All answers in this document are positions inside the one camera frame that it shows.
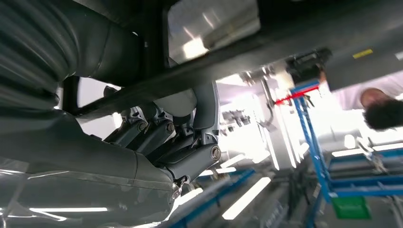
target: black hair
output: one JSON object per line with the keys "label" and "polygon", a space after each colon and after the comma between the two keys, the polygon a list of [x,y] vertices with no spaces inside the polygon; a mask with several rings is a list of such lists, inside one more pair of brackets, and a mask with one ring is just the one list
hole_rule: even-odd
{"label": "black hair", "polygon": [[364,119],[374,130],[403,126],[403,101],[391,99],[372,104],[366,109]]}

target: green bin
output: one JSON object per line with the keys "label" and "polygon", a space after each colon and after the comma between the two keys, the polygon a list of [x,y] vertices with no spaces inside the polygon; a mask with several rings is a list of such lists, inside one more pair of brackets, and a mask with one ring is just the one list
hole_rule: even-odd
{"label": "green bin", "polygon": [[332,204],[339,219],[371,219],[364,197],[332,198]]}

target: blue metal rack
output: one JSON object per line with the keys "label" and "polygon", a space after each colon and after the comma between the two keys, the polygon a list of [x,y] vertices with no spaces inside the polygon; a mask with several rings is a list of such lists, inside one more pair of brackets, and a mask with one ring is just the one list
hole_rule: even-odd
{"label": "blue metal rack", "polygon": [[[318,81],[315,81],[298,86],[292,89],[291,93],[294,94],[317,86],[318,83]],[[331,199],[336,197],[403,195],[403,176],[400,175],[332,180],[309,117],[307,104],[303,97],[293,98],[293,100],[302,131],[309,145],[309,154],[315,167],[318,182],[321,185],[321,193],[326,202],[330,203]],[[385,151],[384,153],[395,156],[402,155],[401,150]]]}

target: bolt head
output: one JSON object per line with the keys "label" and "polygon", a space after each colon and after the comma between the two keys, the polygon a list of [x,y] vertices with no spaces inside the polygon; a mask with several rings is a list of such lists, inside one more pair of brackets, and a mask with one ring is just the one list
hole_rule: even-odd
{"label": "bolt head", "polygon": [[143,131],[146,127],[147,127],[147,123],[146,123],[146,122],[141,122],[141,123],[138,125],[138,130],[141,132],[141,131]]}
{"label": "bolt head", "polygon": [[166,126],[166,131],[168,133],[172,133],[175,130],[175,126],[173,125],[172,122],[169,122],[168,125]]}
{"label": "bolt head", "polygon": [[211,150],[211,158],[213,158],[214,161],[217,161],[221,157],[221,150],[218,147],[214,147]]}

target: red strap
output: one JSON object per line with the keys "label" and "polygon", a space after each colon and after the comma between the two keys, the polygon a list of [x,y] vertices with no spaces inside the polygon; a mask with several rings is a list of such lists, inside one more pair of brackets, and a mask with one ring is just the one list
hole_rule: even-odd
{"label": "red strap", "polygon": [[317,90],[317,89],[319,89],[319,86],[318,86],[318,85],[317,85],[317,86],[314,86],[314,87],[311,87],[311,88],[307,88],[307,89],[305,89],[305,90],[296,92],[296,93],[294,93],[294,94],[292,94],[292,95],[288,95],[288,96],[285,97],[285,98],[279,99],[279,100],[275,101],[274,104],[275,104],[275,105],[283,104],[283,101],[287,101],[287,100],[290,100],[290,99],[302,97],[302,96],[304,96],[304,94],[306,94],[306,93],[308,93],[308,92],[311,92],[311,91],[314,91],[314,90]]}

